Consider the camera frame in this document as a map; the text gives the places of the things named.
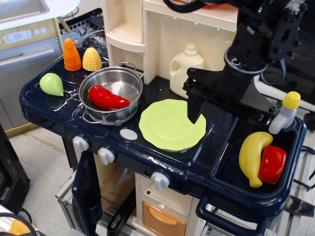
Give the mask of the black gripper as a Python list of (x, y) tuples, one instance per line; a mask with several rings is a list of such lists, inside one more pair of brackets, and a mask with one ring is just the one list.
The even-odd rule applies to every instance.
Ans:
[(241, 72), (230, 66), (222, 71), (189, 68), (183, 89), (187, 92), (187, 115), (192, 123), (199, 119), (205, 102), (247, 121), (251, 116), (271, 118), (278, 109), (256, 88), (258, 73)]

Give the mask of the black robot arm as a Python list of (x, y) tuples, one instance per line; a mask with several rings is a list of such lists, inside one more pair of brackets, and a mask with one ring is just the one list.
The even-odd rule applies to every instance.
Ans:
[(304, 0), (233, 0), (238, 7), (237, 32), (224, 53), (222, 71), (190, 68), (184, 89), (188, 118), (196, 122), (204, 103), (212, 103), (248, 120), (258, 113), (270, 118), (277, 109), (261, 95), (254, 77), (267, 66), (293, 57), (300, 46), (298, 31), (308, 6)]

